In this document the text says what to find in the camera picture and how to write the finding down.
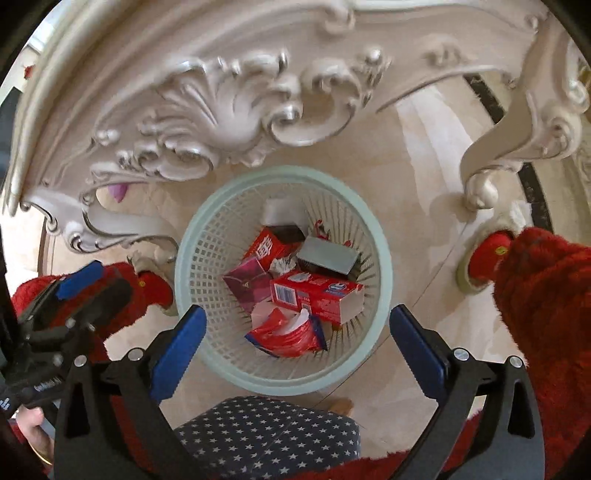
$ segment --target black floor border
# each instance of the black floor border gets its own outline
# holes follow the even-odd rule
[[[464,79],[491,116],[491,120],[495,124],[499,123],[505,115],[505,110],[499,103],[499,100],[496,99],[495,94],[488,88],[486,82],[478,74],[464,75]],[[540,179],[533,165],[531,163],[524,163],[517,175],[519,176],[525,199],[531,204],[531,217],[534,226],[554,233],[548,204],[546,203],[546,198],[540,185]]]

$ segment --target pink box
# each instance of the pink box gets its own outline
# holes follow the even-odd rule
[[[243,260],[222,278],[247,313],[252,313],[260,301],[271,298],[271,276],[256,257]]]
[[[363,285],[308,272],[289,272],[271,282],[273,303],[305,308],[320,320],[341,325],[363,311]]]

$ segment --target red fabric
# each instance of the red fabric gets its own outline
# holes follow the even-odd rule
[[[495,232],[486,237],[470,258],[468,275],[480,281],[495,281],[498,265],[509,251],[512,240],[509,232]]]
[[[97,335],[93,339],[92,351],[88,356],[93,362],[108,360],[107,351],[103,344],[104,341],[121,329],[133,325],[138,318],[145,315],[148,305],[153,304],[151,299],[146,297],[144,289],[139,285],[138,277],[131,265],[127,263],[117,263],[106,266],[103,278],[83,290],[82,294],[76,297],[74,301],[66,302],[57,312],[57,315],[50,325],[52,327],[63,325],[66,319],[74,313],[83,302],[96,295],[113,278],[120,276],[126,279],[133,287],[134,295],[129,304],[113,319],[112,322],[110,322],[110,324],[97,329]],[[33,278],[19,286],[12,297],[12,303],[14,304],[17,314],[20,314],[37,295],[57,278],[59,277],[46,276]],[[135,429],[132,427],[131,421],[126,415],[121,397],[113,397],[112,405],[130,452],[141,466],[149,469],[151,465],[150,460],[135,434]]]
[[[537,228],[517,237],[498,267],[495,301],[537,396],[551,478],[591,424],[591,248]],[[479,416],[466,423],[446,469],[461,463]],[[360,459],[293,480],[386,480],[407,452]]]
[[[153,272],[138,274],[139,286],[144,290],[144,297],[150,299],[150,304],[160,305],[167,309],[173,304],[173,289],[165,279]]]

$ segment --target red cardboard box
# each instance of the red cardboard box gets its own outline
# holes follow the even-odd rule
[[[268,271],[273,260],[276,258],[287,257],[289,254],[296,251],[299,246],[299,242],[293,244],[282,243],[277,236],[271,232],[270,228],[265,227],[242,259],[257,257],[261,266],[265,271]]]
[[[271,282],[273,303],[290,310],[307,309],[337,325],[363,311],[363,285],[308,272],[289,272]]]

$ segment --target purple object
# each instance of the purple object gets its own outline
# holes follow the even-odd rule
[[[247,313],[252,313],[260,301],[271,298],[271,276],[256,257],[243,260],[222,278]]]
[[[115,185],[109,185],[107,189],[109,189],[109,193],[115,199],[115,201],[117,203],[121,203],[121,200],[125,198],[128,187],[129,185],[127,183],[117,183]]]

